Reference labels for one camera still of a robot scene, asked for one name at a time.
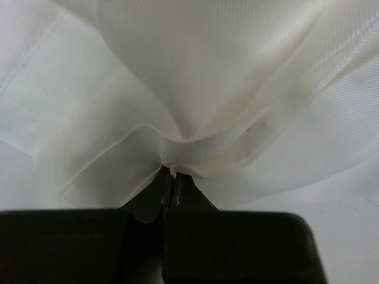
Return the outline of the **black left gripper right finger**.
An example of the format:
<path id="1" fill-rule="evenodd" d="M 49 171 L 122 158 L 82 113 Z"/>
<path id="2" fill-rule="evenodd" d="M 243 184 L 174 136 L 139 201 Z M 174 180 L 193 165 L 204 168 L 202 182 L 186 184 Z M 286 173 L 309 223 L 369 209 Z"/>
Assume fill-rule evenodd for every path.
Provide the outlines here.
<path id="1" fill-rule="evenodd" d="M 221 211 L 178 175 L 163 213 L 165 283 L 326 283 L 305 220 L 286 212 Z"/>

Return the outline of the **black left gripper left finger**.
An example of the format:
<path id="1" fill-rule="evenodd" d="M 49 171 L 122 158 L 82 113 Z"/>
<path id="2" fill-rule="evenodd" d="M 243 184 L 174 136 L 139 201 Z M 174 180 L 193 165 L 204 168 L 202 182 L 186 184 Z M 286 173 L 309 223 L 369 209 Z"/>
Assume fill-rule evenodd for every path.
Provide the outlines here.
<path id="1" fill-rule="evenodd" d="M 128 265 L 161 251 L 171 184 L 163 167 L 119 209 L 1 212 L 1 282 L 124 282 Z"/>

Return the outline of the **white fabric skirt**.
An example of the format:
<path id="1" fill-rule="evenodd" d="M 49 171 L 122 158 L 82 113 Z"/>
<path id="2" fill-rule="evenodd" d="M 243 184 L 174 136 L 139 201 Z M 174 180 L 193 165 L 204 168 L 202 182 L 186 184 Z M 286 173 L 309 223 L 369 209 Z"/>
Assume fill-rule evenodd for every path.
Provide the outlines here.
<path id="1" fill-rule="evenodd" d="M 2 1 L 1 209 L 378 189 L 377 1 Z"/>

